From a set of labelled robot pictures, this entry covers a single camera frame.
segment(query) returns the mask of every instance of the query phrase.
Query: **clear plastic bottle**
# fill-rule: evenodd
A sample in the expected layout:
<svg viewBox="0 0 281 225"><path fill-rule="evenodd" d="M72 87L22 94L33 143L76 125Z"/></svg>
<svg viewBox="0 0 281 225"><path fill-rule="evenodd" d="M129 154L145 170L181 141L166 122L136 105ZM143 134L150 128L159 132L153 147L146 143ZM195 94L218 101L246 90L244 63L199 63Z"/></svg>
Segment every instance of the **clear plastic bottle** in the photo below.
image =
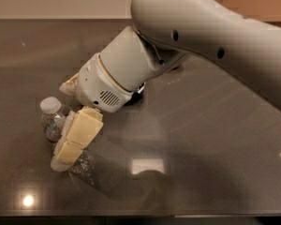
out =
<svg viewBox="0 0 281 225"><path fill-rule="evenodd" d="M57 143L61 138L66 117L71 109L62 104L56 97L47 97L40 102L43 111L40 124L43 127L46 138L51 143Z"/></svg>

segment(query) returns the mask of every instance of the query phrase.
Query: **speaker grille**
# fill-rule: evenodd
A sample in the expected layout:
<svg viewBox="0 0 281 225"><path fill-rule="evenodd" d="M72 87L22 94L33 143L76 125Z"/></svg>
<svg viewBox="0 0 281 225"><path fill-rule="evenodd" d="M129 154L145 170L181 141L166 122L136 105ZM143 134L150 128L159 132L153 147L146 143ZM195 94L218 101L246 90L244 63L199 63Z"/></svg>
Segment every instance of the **speaker grille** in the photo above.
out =
<svg viewBox="0 0 281 225"><path fill-rule="evenodd" d="M112 107L118 105L119 101L120 101L120 99L111 91L102 91L100 93L100 99L105 104L112 106Z"/></svg>

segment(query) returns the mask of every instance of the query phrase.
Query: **black screw hole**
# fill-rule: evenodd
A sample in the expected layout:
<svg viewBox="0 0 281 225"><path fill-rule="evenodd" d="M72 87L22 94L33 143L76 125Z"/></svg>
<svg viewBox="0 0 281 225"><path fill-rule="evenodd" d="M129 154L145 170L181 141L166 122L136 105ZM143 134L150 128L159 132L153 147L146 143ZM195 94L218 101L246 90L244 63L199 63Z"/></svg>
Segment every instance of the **black screw hole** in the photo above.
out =
<svg viewBox="0 0 281 225"><path fill-rule="evenodd" d="M217 51L217 58L222 59L225 55L225 50L223 48L219 48Z"/></svg>
<svg viewBox="0 0 281 225"><path fill-rule="evenodd" d="M172 32L171 32L171 39L173 39L173 41L178 41L179 34L178 34L177 30L172 30Z"/></svg>

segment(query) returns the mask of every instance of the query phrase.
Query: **bottle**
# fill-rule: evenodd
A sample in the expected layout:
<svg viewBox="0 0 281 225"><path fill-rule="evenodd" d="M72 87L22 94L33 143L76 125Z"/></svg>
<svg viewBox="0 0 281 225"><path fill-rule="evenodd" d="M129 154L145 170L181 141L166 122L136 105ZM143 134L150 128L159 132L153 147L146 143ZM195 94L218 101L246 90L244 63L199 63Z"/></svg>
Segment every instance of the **bottle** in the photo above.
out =
<svg viewBox="0 0 281 225"><path fill-rule="evenodd" d="M71 109L62 104L56 97L47 97L40 102L43 111L40 124L46 138L51 143L57 143L61 138L66 117Z"/></svg>

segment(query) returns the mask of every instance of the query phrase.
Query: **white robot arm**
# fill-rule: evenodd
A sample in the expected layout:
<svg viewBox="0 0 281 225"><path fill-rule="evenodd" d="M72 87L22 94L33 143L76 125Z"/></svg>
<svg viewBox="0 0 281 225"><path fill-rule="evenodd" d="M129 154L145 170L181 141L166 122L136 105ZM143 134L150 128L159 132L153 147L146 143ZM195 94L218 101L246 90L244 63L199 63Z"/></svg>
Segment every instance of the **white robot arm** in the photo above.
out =
<svg viewBox="0 0 281 225"><path fill-rule="evenodd" d="M221 66L281 109L281 28L214 0L132 0L127 27L82 68L76 97L114 113L143 82L189 54Z"/></svg>

